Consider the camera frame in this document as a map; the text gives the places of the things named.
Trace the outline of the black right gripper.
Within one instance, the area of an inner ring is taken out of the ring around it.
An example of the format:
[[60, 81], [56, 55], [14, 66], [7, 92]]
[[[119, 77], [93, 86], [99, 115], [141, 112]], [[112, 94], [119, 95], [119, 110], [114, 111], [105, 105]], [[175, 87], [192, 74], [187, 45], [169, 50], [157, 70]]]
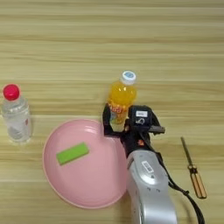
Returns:
[[[126, 119], [122, 128], [114, 131], [110, 124], [110, 108], [106, 103], [102, 113], [102, 123], [105, 137], [120, 137], [123, 148], [125, 149], [126, 158], [134, 151], [153, 151], [151, 138], [148, 132], [139, 132], [129, 130], [129, 120]], [[165, 127], [161, 126], [157, 116], [151, 113], [150, 133], [154, 135], [164, 134]]]

